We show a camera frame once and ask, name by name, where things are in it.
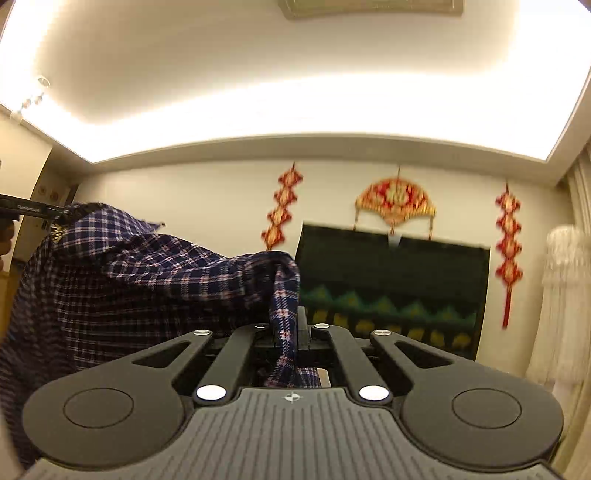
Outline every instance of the red chinese knot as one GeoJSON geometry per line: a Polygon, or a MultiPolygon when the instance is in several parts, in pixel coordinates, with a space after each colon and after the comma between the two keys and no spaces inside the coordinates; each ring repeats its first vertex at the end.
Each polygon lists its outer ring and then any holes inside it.
{"type": "Polygon", "coordinates": [[[291,220],[291,213],[287,210],[287,207],[297,200],[293,187],[304,179],[295,167],[296,164],[294,163],[289,170],[277,179],[281,184],[281,188],[273,194],[277,206],[267,214],[271,226],[261,234],[261,238],[267,246],[267,251],[273,250],[273,247],[285,241],[281,227],[291,220]]]}
{"type": "Polygon", "coordinates": [[[505,299],[505,314],[503,316],[503,329],[509,325],[511,312],[511,293],[513,285],[523,276],[523,271],[517,266],[515,257],[521,252],[521,244],[515,240],[515,235],[521,232],[521,224],[516,220],[514,213],[521,208],[521,203],[509,191],[509,185],[505,185],[505,192],[495,202],[501,207],[503,214],[496,221],[496,225],[503,232],[502,240],[497,243],[496,249],[503,255],[503,263],[496,269],[496,276],[505,284],[507,295],[505,299]]]}

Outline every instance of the wall decoration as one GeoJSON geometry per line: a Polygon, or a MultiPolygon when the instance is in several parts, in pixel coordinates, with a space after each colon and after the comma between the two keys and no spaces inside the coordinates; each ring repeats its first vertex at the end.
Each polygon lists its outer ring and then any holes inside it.
{"type": "Polygon", "coordinates": [[[521,252],[521,244],[515,240],[515,236],[521,232],[521,224],[515,219],[514,213],[521,208],[521,203],[509,191],[508,183],[505,183],[505,192],[496,199],[495,203],[503,211],[496,221],[497,227],[503,231],[503,238],[496,245],[496,249],[502,253],[504,260],[501,266],[496,269],[496,276],[502,280],[507,290],[503,316],[504,330],[509,325],[513,285],[523,276],[523,271],[515,262],[515,257],[521,252]]]}
{"type": "Polygon", "coordinates": [[[382,216],[390,226],[390,234],[409,218],[428,216],[430,218],[429,240],[433,237],[436,208],[420,186],[400,178],[400,169],[396,178],[377,181],[365,189],[355,201],[355,210],[353,230],[357,228],[359,212],[370,210],[382,216]]]}
{"type": "Polygon", "coordinates": [[[294,163],[289,170],[277,179],[281,185],[280,189],[273,195],[277,206],[267,214],[271,226],[261,234],[261,238],[267,246],[267,251],[273,250],[273,247],[285,241],[282,226],[291,220],[291,213],[287,207],[297,200],[293,187],[304,179],[295,167],[296,164],[294,163]]]}
{"type": "Polygon", "coordinates": [[[464,0],[279,0],[289,19],[327,14],[410,11],[461,15],[464,0]]]}

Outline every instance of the ceiling light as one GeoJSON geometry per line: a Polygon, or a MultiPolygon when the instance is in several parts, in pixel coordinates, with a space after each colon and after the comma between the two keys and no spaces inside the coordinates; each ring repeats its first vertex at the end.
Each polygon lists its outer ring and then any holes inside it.
{"type": "MultiPolygon", "coordinates": [[[[0,41],[0,103],[9,110],[18,111],[23,99],[31,99],[26,83],[35,73],[38,47],[57,12],[71,1],[15,2],[0,41]]],[[[392,64],[365,73],[319,72],[243,83],[104,125],[83,122],[46,93],[40,108],[20,115],[91,162],[194,142],[297,134],[435,140],[544,161],[586,85],[591,14],[578,0],[516,5],[506,58],[476,73],[402,71],[392,64]]],[[[286,69],[289,62],[286,58],[286,69]]]]}

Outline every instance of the blue plaid fabric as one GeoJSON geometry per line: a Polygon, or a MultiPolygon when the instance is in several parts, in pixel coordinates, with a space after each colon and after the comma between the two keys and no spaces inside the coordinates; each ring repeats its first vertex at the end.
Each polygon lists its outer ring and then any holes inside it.
{"type": "Polygon", "coordinates": [[[38,458],[22,408],[44,384],[195,329],[269,321],[281,356],[269,387],[320,386],[296,368],[300,275],[283,252],[226,258],[102,204],[76,205],[28,262],[0,346],[0,401],[21,463],[38,458]]]}

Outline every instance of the black bar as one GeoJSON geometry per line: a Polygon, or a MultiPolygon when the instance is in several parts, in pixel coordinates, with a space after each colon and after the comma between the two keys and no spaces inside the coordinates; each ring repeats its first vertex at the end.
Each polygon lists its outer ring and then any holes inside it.
{"type": "Polygon", "coordinates": [[[345,377],[349,394],[355,401],[365,405],[386,405],[392,401],[393,396],[388,385],[379,376],[350,331],[335,325],[320,323],[312,328],[312,337],[330,341],[345,377]],[[386,389],[388,394],[379,400],[370,400],[361,394],[361,390],[365,387],[381,387],[386,389]]]}
{"type": "Polygon", "coordinates": [[[201,406],[223,405],[234,398],[239,383],[250,367],[251,353],[257,337],[269,331],[269,324],[257,323],[239,327],[218,353],[199,385],[193,392],[193,401],[201,406]],[[219,397],[207,398],[202,388],[221,391],[219,397]]]}

